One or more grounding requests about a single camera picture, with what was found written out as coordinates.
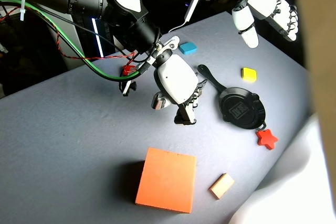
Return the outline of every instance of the orange cube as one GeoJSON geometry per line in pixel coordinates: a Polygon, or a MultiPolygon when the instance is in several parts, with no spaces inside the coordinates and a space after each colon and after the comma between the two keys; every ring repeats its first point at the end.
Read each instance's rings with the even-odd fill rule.
{"type": "Polygon", "coordinates": [[[149,148],[135,203],[191,213],[196,157],[149,148]]]}

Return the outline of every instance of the gray table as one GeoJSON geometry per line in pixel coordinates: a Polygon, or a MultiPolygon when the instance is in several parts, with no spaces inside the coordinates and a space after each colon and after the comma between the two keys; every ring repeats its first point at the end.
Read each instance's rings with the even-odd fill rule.
{"type": "MultiPolygon", "coordinates": [[[[153,69],[124,98],[118,85],[80,67],[0,100],[0,223],[226,223],[249,197],[309,115],[307,72],[260,38],[249,49],[232,17],[222,13],[165,35],[198,46],[184,56],[206,64],[227,87],[260,95],[266,122],[279,138],[268,151],[253,130],[224,123],[216,91],[206,85],[197,123],[173,122],[177,107],[150,108],[158,91],[153,69]],[[245,83],[241,67],[258,71],[245,83]],[[148,147],[197,157],[193,212],[136,206],[141,161],[148,147]],[[229,173],[234,186],[221,200],[209,186],[229,173]]],[[[96,62],[110,73],[119,60],[96,62]]]]}

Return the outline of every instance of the white light strip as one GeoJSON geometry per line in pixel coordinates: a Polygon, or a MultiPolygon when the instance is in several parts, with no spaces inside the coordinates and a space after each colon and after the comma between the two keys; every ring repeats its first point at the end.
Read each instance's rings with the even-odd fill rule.
{"type": "MultiPolygon", "coordinates": [[[[92,24],[93,24],[94,32],[97,34],[98,29],[97,29],[96,20],[94,18],[92,19],[92,24]]],[[[100,57],[104,58],[103,49],[101,48],[101,43],[100,43],[100,39],[99,39],[98,35],[96,35],[96,39],[97,39],[97,44],[98,44],[98,48],[99,48],[100,57]]]]}

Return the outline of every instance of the tan blurry object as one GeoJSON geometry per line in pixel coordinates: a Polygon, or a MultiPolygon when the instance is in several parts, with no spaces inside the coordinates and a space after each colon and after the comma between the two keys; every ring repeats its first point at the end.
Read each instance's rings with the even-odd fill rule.
{"type": "Polygon", "coordinates": [[[329,180],[336,202],[336,5],[335,0],[298,0],[314,106],[319,115],[329,180]]]}
{"type": "Polygon", "coordinates": [[[211,187],[210,191],[220,199],[234,184],[234,180],[227,173],[223,174],[211,187]]]}

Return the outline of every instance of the pan logo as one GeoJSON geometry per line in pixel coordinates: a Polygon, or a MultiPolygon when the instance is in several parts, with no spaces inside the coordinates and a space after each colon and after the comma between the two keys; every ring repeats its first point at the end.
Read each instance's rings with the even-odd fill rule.
{"type": "Polygon", "coordinates": [[[233,115],[235,119],[241,118],[248,111],[249,111],[248,107],[246,107],[246,105],[243,104],[242,102],[238,102],[231,109],[229,109],[230,114],[233,115]]]}

